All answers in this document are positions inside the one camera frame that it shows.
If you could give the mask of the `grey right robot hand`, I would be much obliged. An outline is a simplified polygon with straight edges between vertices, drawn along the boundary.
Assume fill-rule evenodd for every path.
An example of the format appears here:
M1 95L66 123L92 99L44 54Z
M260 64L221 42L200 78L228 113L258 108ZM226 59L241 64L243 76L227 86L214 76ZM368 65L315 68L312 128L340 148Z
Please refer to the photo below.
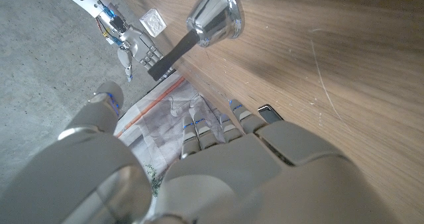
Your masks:
M106 25L109 27L106 29L107 37L118 46L117 56L128 82L133 79L134 61L149 70L164 57L147 34L126 24L119 16L111 17Z

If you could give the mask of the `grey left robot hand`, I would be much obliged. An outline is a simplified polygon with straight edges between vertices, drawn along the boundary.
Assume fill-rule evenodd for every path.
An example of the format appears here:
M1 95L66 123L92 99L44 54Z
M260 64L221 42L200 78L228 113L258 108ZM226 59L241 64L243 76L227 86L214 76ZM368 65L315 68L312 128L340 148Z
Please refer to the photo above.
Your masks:
M267 123L237 100L219 143L196 115L157 197L114 136L123 92L102 84L58 140L1 196L2 223L396 223L339 149L287 121Z

